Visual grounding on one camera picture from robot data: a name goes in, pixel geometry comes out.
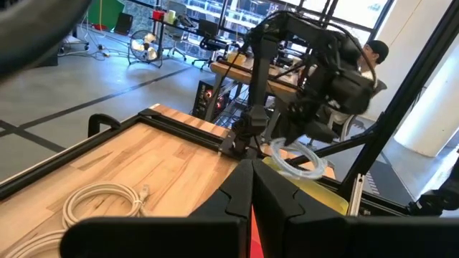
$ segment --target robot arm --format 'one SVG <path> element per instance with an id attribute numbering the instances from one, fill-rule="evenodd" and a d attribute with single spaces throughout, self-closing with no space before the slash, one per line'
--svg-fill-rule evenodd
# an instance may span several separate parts
<path id="1" fill-rule="evenodd" d="M 246 36 L 241 52 L 252 48 L 254 65 L 249 87 L 249 110 L 233 125 L 235 152 L 245 152 L 250 138 L 261 134 L 266 125 L 263 109 L 270 60 L 278 50 L 278 43 L 293 35 L 312 49 L 308 58 L 316 69 L 306 78 L 305 86 L 296 94 L 278 96 L 284 102 L 284 119 L 279 136 L 287 138 L 286 145 L 306 134 L 322 141 L 333 140 L 335 134 L 316 120 L 321 105 L 337 103 L 342 113 L 359 115 L 366 111 L 374 91 L 374 81 L 362 77 L 357 60 L 361 56 L 358 43 L 340 32 L 326 30 L 310 20 L 289 11 L 278 11 L 253 28 Z"/>

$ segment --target red light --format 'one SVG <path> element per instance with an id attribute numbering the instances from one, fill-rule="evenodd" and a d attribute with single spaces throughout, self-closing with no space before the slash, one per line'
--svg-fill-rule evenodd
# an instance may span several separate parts
<path id="1" fill-rule="evenodd" d="M 206 97 L 210 98 L 212 96 L 212 91 L 211 90 L 207 90 L 206 91 Z"/>

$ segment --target wooden table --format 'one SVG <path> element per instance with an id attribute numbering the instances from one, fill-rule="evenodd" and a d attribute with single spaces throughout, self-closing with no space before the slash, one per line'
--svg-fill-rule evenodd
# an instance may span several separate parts
<path id="1" fill-rule="evenodd" d="M 248 59 L 246 62 L 244 62 L 244 64 L 242 64 L 242 67 L 251 70 L 253 67 L 253 59 Z M 220 62 L 213 62 L 210 64 L 210 70 L 213 71 L 213 73 L 215 73 L 216 76 L 222 76 L 228 70 L 228 65 L 222 64 Z M 278 75 L 278 74 L 279 74 L 278 67 L 276 68 L 271 67 L 270 75 Z M 252 79 L 252 74 L 249 72 L 239 70 L 236 67 L 232 67 L 231 70 L 228 72 L 227 78 L 230 78 L 230 79 L 233 79 L 233 80 L 236 80 L 238 82 L 242 82 L 248 85 L 250 83 L 250 80 Z M 279 79 L 284 82 L 288 82 L 290 84 L 296 85 L 296 81 L 298 77 L 296 75 L 291 75 L 291 76 L 282 76 Z M 286 92 L 296 92 L 295 89 L 291 87 L 287 87 L 278 82 L 268 81 L 268 83 L 269 85 L 266 85 L 266 91 L 274 95 L 277 92 L 285 92 L 285 91 Z"/>
<path id="2" fill-rule="evenodd" d="M 214 135 L 225 137 L 228 133 L 225 128 L 164 105 L 151 108 Z M 284 152 L 283 156 L 294 155 Z M 64 201 L 88 184 L 111 181 L 136 191 L 148 184 L 150 195 L 145 207 L 150 216 L 188 216 L 218 189 L 237 164 L 212 150 L 136 124 L 0 202 L 0 257 L 36 235 L 62 229 Z M 326 176 L 335 178 L 333 169 L 328 168 Z M 124 198 L 106 194 L 84 200 L 75 215 L 122 216 L 130 209 L 131 204 Z M 57 257 L 57 251 L 44 252 L 40 257 Z"/>
<path id="3" fill-rule="evenodd" d="M 222 64 L 221 62 L 213 62 L 210 64 L 210 70 L 213 71 L 213 73 L 215 73 L 214 95 L 219 94 L 219 90 L 220 90 L 219 86 L 220 86 L 221 81 L 224 79 L 223 75 L 226 74 L 228 67 L 229 67 L 228 65 Z M 253 67 L 253 59 L 247 59 L 242 64 L 242 67 L 251 70 Z M 270 75 L 278 75 L 279 67 L 272 66 L 270 68 L 269 73 Z M 249 72 L 243 71 L 241 69 L 237 69 L 236 67 L 232 67 L 227 73 L 227 78 L 230 78 L 234 81 L 241 82 L 243 84 L 248 85 L 250 84 L 250 80 L 252 79 L 252 74 Z M 280 77 L 279 80 L 288 82 L 292 85 L 296 85 L 298 76 L 297 75 L 290 75 L 290 76 L 286 75 L 286 76 Z M 279 82 L 273 82 L 273 81 L 268 80 L 268 83 L 266 85 L 266 92 L 273 94 L 273 95 L 279 95 L 285 92 L 295 93 L 296 89 L 293 89 L 292 87 L 287 87 Z M 209 103 L 209 107 L 207 108 L 207 113 L 205 117 L 206 121 L 212 120 L 216 102 L 217 102 L 217 99 L 214 98 Z"/>

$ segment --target coiled white cable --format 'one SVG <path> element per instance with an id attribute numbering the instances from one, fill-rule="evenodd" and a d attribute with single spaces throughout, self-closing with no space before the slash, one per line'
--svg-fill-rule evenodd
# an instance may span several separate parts
<path id="1" fill-rule="evenodd" d="M 327 162 L 324 159 L 319 158 L 312 150 L 308 149 L 297 140 L 288 146 L 288 149 L 293 149 L 304 156 L 308 157 L 313 163 L 314 169 L 312 171 L 302 171 L 300 169 L 292 167 L 290 164 L 285 162 L 280 156 L 280 149 L 285 147 L 285 138 L 277 138 L 271 141 L 270 147 L 273 152 L 272 158 L 277 163 L 282 171 L 297 176 L 299 178 L 318 179 L 325 173 Z"/>
<path id="2" fill-rule="evenodd" d="M 65 229 L 42 234 L 21 244 L 11 251 L 5 258 L 26 258 L 33 257 L 41 252 L 58 249 L 61 238 L 64 236 Z"/>
<path id="3" fill-rule="evenodd" d="M 145 215 L 143 201 L 148 196 L 148 186 L 144 186 L 142 192 L 138 194 L 134 189 L 119 183 L 103 182 L 85 186 L 72 195 L 64 202 L 62 208 L 62 225 L 64 228 L 75 225 L 79 219 L 73 214 L 75 207 L 84 199 L 98 194 L 117 194 L 128 199 L 132 203 L 131 210 L 125 216 Z"/>
<path id="4" fill-rule="evenodd" d="M 146 212 L 143 210 L 143 202 L 148 196 L 147 185 L 143 186 L 140 193 L 137 193 L 131 187 L 119 183 L 94 183 L 75 191 L 65 200 L 62 208 L 62 225 L 65 229 L 36 236 L 11 251 L 6 258 L 27 258 L 40 252 L 59 248 L 60 240 L 64 233 L 79 221 L 73 214 L 75 207 L 84 199 L 98 194 L 117 194 L 128 199 L 132 203 L 132 208 L 125 216 L 146 216 Z"/>

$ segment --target black clamp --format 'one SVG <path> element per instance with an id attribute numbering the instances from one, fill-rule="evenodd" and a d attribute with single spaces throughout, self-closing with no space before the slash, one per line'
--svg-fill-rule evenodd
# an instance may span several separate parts
<path id="1" fill-rule="evenodd" d="M 158 111 L 155 111 L 155 110 L 146 108 L 146 109 L 140 111 L 140 112 L 138 113 L 138 115 L 141 115 L 141 116 L 148 116 L 148 117 L 153 118 L 153 117 L 160 116 L 161 113 L 158 112 Z"/>
<path id="2" fill-rule="evenodd" d="M 94 114 L 89 117 L 87 136 L 92 137 L 100 132 L 100 125 L 108 125 L 110 129 L 121 128 L 121 123 L 115 118 L 106 114 Z"/>

